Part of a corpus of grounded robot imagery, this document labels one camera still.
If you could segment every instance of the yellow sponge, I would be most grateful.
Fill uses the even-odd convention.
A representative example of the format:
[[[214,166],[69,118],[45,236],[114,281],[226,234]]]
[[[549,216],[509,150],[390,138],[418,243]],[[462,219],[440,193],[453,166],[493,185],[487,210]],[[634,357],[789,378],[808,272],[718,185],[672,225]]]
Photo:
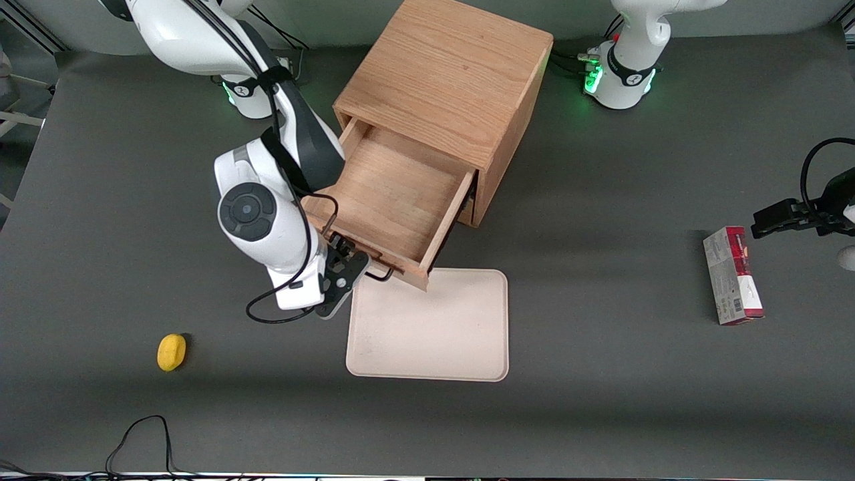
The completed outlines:
[[[187,351],[187,341],[181,334],[169,334],[161,340],[157,348],[157,365],[165,372],[170,372],[184,362]]]

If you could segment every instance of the white tray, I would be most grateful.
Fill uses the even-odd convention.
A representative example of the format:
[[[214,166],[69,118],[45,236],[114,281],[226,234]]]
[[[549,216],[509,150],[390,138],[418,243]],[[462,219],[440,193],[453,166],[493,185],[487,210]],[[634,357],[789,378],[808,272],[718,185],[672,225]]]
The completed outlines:
[[[497,382],[508,373],[508,280],[434,269],[427,292],[393,277],[353,289],[347,369],[356,376]]]

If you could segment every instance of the cabinet top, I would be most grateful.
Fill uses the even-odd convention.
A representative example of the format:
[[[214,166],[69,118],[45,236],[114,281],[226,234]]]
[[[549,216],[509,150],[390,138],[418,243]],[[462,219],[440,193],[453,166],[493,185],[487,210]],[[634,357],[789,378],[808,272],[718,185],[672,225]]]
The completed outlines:
[[[485,169],[551,46],[463,3],[405,0],[334,108]]]

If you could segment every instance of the box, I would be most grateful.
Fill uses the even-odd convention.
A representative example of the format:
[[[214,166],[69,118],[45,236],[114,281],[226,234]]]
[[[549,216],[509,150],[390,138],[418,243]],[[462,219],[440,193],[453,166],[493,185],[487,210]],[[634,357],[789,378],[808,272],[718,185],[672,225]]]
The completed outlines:
[[[725,227],[704,240],[718,323],[742,324],[764,316],[748,264],[744,227]]]
[[[478,227],[526,131],[552,35],[453,0],[404,0],[333,105],[331,231],[421,289],[455,221]],[[306,198],[315,226],[332,203]]]

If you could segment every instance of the wall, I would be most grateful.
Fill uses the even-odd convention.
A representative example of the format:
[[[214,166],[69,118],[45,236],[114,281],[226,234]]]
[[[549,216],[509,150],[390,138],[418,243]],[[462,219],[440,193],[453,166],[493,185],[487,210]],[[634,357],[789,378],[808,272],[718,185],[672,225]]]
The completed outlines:
[[[122,55],[147,51],[133,24],[114,18],[97,0],[19,1],[76,50]],[[256,0],[256,5],[310,45],[365,45],[380,35],[400,1]],[[607,0],[464,1],[542,28],[557,39],[602,33],[615,15]],[[718,9],[670,19],[678,37],[791,33],[826,23],[845,4],[846,0],[730,0]],[[244,17],[257,24],[254,17]],[[272,46],[284,45],[270,29],[256,28]]]

